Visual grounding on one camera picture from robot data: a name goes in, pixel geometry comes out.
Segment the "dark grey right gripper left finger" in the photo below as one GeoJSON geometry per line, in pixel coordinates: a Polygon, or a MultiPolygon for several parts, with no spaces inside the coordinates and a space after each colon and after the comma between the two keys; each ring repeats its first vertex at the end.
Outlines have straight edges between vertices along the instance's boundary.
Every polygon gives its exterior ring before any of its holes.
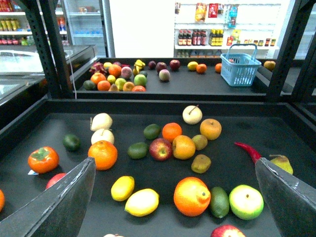
{"type": "Polygon", "coordinates": [[[0,223],[2,237],[76,237],[90,202],[96,164],[86,158],[0,223]]]}

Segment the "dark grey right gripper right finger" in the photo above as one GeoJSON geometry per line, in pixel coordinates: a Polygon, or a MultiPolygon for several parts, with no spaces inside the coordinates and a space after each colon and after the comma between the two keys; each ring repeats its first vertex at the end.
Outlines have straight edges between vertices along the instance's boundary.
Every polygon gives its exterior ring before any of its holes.
{"type": "Polygon", "coordinates": [[[282,237],[316,235],[316,189],[266,158],[255,164],[261,194],[282,237]]]}

